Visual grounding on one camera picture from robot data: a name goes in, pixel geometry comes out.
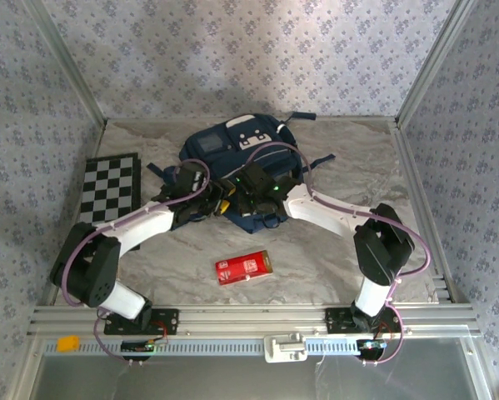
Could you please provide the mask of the navy blue backpack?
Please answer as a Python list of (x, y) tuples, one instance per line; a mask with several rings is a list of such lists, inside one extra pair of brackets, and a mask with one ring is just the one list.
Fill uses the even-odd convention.
[[(264, 143), (280, 142), (297, 147), (288, 122), (291, 119), (316, 120), (313, 112), (293, 112), (286, 121), (279, 121), (267, 114), (244, 114), (226, 122), (219, 123), (190, 136), (179, 152), (179, 160), (189, 158), (200, 159), (208, 166), (212, 179), (230, 178), (243, 164), (247, 162), (251, 153)], [(302, 166), (300, 155), (289, 147), (267, 147), (253, 158), (263, 170), (278, 180), (281, 176), (290, 176), (303, 182), (303, 173), (308, 167)], [(173, 184), (175, 181), (174, 166), (165, 169), (159, 168), (150, 162), (147, 169), (159, 176), (164, 183)], [(277, 228), (287, 220), (287, 216), (279, 217), (276, 213), (264, 216), (242, 217), (235, 211), (235, 200), (229, 200), (231, 207), (223, 214), (229, 221), (247, 233), (253, 234), (264, 228)]]

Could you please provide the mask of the red rectangular box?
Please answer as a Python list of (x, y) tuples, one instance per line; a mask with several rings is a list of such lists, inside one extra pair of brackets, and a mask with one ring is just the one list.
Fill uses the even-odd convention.
[(214, 263), (218, 283), (221, 286), (249, 281), (273, 273), (268, 251), (261, 250)]

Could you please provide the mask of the black grey chessboard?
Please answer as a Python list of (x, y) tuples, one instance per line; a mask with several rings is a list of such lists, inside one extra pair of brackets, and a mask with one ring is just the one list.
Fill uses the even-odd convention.
[(137, 152), (88, 159), (78, 220), (98, 225), (138, 210), (141, 169)]

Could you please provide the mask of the white plastic latch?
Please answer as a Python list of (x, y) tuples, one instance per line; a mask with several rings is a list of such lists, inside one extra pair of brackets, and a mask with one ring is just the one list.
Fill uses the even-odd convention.
[(306, 338), (299, 332), (265, 336), (263, 344), (267, 363), (296, 363), (308, 358)]

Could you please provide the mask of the small circuit board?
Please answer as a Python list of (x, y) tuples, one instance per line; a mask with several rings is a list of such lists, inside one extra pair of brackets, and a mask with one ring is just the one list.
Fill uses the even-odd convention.
[(120, 353), (126, 361), (145, 362), (155, 351), (153, 341), (123, 341)]
[(361, 339), (357, 340), (357, 349), (360, 354), (357, 356), (361, 360), (377, 362), (382, 358), (387, 343), (379, 339)]

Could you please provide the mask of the grey metal panel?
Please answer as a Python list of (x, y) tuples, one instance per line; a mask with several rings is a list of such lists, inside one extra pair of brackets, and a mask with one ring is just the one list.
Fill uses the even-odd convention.
[(348, 357), (268, 364), (258, 357), (167, 357), (125, 367), (106, 357), (46, 357), (29, 400), (478, 400), (457, 368), (363, 367)]

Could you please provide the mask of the aluminium side rail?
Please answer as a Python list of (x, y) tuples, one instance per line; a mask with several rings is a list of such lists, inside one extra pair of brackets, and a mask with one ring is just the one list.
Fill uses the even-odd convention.
[(411, 147), (405, 134), (396, 122), (389, 122), (390, 132), (394, 141), (396, 154), (407, 184), (412, 209), (417, 221), (417, 227), (426, 241), (432, 254), (432, 262), (428, 270), (434, 282), (440, 303), (469, 303), (462, 291), (457, 287), (451, 274), (437, 227), (432, 216), (427, 195), (422, 186), (421, 177), (413, 159)]
[[(87, 153), (86, 153), (86, 158), (82, 162), (81, 170), (84, 169), (86, 165), (86, 161), (90, 158), (94, 158), (97, 156), (100, 143), (102, 141), (103, 134), (105, 133), (107, 126), (107, 122), (104, 121), (99, 128), (96, 137), (95, 137), (95, 142), (90, 145), (87, 148)], [(80, 207), (81, 207), (81, 198), (82, 195), (79, 195), (77, 198), (77, 202), (75, 203), (75, 208), (73, 209), (73, 215), (69, 219), (68, 224), (67, 224), (67, 229), (65, 231), (66, 234), (69, 234), (69, 231), (72, 229), (73, 225), (78, 222), (79, 219), (79, 214), (80, 214)], [(50, 279), (47, 280), (43, 291), (42, 291), (42, 296), (40, 300), (37, 302), (37, 306), (53, 306), (55, 302), (57, 301), (57, 298), (59, 296), (59, 293), (61, 292), (61, 288), (54, 285)]]

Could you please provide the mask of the aluminium front rail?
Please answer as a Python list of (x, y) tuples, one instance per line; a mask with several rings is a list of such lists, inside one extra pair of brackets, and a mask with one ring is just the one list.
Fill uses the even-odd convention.
[[(399, 303), (396, 305), (409, 338), (472, 337), (481, 335), (475, 311), (464, 303)], [(249, 338), (271, 333), (327, 332), (325, 308), (311, 305), (187, 305), (180, 306), (179, 338)], [(29, 336), (90, 337), (97, 313), (87, 308), (36, 307), (27, 328)]]

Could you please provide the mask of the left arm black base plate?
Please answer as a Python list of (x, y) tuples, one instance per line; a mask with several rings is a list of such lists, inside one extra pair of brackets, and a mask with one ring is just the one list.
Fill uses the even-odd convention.
[(175, 335), (179, 323), (179, 310), (176, 308), (149, 308), (135, 319), (129, 320), (118, 314), (107, 317), (103, 333), (105, 335)]

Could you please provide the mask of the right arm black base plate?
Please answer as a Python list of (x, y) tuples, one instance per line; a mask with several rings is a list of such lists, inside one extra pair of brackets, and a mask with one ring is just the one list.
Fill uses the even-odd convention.
[(398, 333), (401, 329), (396, 313), (389, 307), (384, 307), (375, 317), (353, 307), (328, 307), (324, 321), (329, 334), (375, 333), (379, 328), (384, 333)]

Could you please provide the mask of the aluminium frame post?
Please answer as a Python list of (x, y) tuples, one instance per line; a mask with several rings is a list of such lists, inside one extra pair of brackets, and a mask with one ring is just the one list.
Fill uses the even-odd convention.
[(447, 54), (464, 28), (476, 3), (477, 0), (455, 0), (446, 21), (438, 33), (437, 39), (427, 54), (425, 62), (396, 115), (396, 125), (398, 128), (403, 129), (410, 122), (414, 112), (427, 93), (427, 89), (444, 63)]
[(42, 0), (22, 2), (88, 114), (100, 129), (104, 129), (106, 118)]

